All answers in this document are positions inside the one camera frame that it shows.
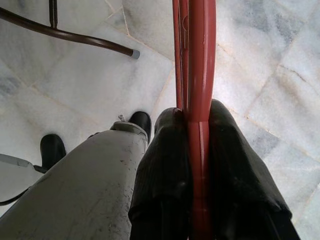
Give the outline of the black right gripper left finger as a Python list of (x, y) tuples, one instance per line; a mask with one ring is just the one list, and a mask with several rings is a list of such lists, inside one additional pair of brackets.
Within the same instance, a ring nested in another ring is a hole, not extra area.
[(165, 109), (135, 176), (128, 218), (131, 240), (186, 240), (193, 180), (183, 112)]

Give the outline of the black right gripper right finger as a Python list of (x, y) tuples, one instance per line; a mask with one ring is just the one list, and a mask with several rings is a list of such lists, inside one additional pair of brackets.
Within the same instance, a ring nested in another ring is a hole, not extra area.
[(209, 114), (214, 230), (218, 240), (298, 240), (292, 213), (267, 166), (229, 110)]

